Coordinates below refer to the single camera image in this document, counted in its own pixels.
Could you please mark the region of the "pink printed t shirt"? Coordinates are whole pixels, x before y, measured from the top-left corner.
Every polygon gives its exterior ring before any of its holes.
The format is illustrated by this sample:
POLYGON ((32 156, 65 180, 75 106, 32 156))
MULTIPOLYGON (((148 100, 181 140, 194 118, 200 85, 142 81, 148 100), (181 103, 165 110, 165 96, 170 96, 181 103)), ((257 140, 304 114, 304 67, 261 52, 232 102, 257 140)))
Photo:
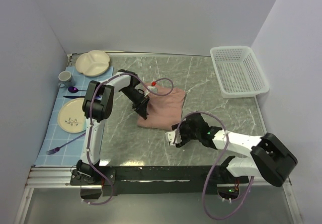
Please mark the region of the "pink printed t shirt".
POLYGON ((174 88, 167 96, 148 94, 150 100, 147 105, 147 119, 138 117, 137 125, 143 128, 156 128, 172 130, 172 126, 178 124, 182 117, 182 108, 186 92, 174 88))

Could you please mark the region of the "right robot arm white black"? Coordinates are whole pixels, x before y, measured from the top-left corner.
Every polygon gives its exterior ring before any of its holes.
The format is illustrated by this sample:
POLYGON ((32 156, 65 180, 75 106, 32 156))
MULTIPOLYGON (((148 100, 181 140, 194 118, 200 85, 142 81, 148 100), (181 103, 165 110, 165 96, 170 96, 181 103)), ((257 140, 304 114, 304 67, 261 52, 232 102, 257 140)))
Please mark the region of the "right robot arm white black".
POLYGON ((165 133, 170 146, 183 147, 191 140, 204 147, 230 151, 240 157, 229 156, 218 167, 218 174, 226 183, 241 176, 262 177, 269 184, 280 187, 298 164, 295 155, 272 133, 251 136, 234 133, 221 125, 210 126, 202 117, 204 112, 193 112, 165 133))

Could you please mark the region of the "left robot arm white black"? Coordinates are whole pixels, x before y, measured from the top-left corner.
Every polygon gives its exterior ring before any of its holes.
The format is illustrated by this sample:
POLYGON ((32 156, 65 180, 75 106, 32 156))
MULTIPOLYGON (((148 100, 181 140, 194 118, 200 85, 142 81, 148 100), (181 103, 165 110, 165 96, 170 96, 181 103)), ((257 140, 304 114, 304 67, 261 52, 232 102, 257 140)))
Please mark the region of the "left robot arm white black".
POLYGON ((121 69, 113 77, 104 80, 90 81, 85 95, 82 110, 86 118, 86 134, 80 160, 76 169, 86 183, 93 185, 99 181, 97 170, 100 162, 101 137, 106 120, 113 108, 114 94, 122 92, 131 102, 133 110, 144 120, 147 119, 149 96, 145 96, 135 87, 140 84, 136 73, 121 69))

